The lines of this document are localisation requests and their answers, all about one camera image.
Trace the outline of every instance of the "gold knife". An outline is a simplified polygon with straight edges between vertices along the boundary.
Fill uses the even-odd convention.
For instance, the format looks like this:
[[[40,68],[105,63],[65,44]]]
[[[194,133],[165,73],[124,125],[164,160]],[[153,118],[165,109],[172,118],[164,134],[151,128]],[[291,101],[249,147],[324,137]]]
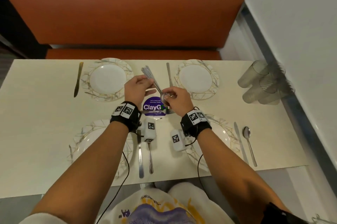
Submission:
[[[82,73],[82,68],[83,68],[83,62],[80,62],[80,65],[78,67],[78,75],[77,75],[77,82],[76,82],[75,91],[74,91],[74,97],[77,96],[78,90],[80,88],[80,77]]]

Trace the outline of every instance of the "seat backrest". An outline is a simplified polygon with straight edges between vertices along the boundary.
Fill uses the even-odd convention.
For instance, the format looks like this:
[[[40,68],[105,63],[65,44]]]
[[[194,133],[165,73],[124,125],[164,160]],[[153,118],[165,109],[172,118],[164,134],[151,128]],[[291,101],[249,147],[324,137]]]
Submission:
[[[223,47],[244,0],[10,0],[41,44]]]

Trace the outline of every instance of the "dinner plate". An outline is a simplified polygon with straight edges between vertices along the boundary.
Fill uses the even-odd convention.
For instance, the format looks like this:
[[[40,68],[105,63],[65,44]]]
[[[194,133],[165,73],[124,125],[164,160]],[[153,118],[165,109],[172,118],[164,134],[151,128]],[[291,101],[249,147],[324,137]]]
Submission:
[[[185,88],[195,100],[212,97],[219,87],[219,76],[213,67],[196,59],[179,64],[174,79],[176,85]]]
[[[104,58],[84,70],[82,88],[97,101],[113,101],[124,96],[124,84],[132,77],[133,71],[125,61]]]
[[[71,162],[74,162],[104,132],[109,124],[110,120],[96,120],[83,127],[81,132],[75,135],[69,145]],[[133,155],[133,138],[131,133],[126,138],[123,152],[130,165]],[[118,178],[127,169],[127,162],[122,155],[115,178]]]
[[[242,158],[240,143],[238,139],[234,136],[233,128],[229,126],[228,122],[211,114],[206,114],[206,118],[209,120],[213,132],[221,139],[221,141],[223,141],[223,143],[225,143],[227,147],[229,147]],[[194,138],[188,137],[186,138],[186,143],[189,144],[193,140]],[[195,141],[191,146],[188,146],[188,148],[186,149],[186,153],[195,165],[198,165],[200,156],[203,154],[198,144],[198,141]],[[202,157],[200,160],[199,168],[209,172],[204,157]]]

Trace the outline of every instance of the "orange cushion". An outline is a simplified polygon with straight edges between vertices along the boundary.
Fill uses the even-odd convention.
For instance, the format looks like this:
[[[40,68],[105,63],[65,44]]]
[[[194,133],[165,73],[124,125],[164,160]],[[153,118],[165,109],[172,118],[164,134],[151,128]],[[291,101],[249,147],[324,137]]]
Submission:
[[[223,47],[244,0],[10,0],[41,44]]]
[[[218,51],[115,49],[50,49],[46,59],[102,59],[107,57],[124,60],[221,60]]]

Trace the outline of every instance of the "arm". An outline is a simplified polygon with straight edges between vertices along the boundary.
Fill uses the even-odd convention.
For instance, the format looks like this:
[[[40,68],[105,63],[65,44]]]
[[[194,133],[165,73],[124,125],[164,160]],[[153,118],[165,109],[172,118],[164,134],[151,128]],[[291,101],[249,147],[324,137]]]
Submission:
[[[194,108],[185,89],[171,87],[163,92],[177,95],[166,100],[179,116],[183,117]],[[261,223],[263,211],[269,202],[289,211],[264,180],[211,129],[203,130],[197,140],[213,178],[240,223]]]
[[[125,84],[125,100],[140,108],[145,95],[153,94],[153,80],[135,76]],[[129,133],[114,121],[61,175],[31,214],[49,213],[68,224],[94,223],[111,187]]]

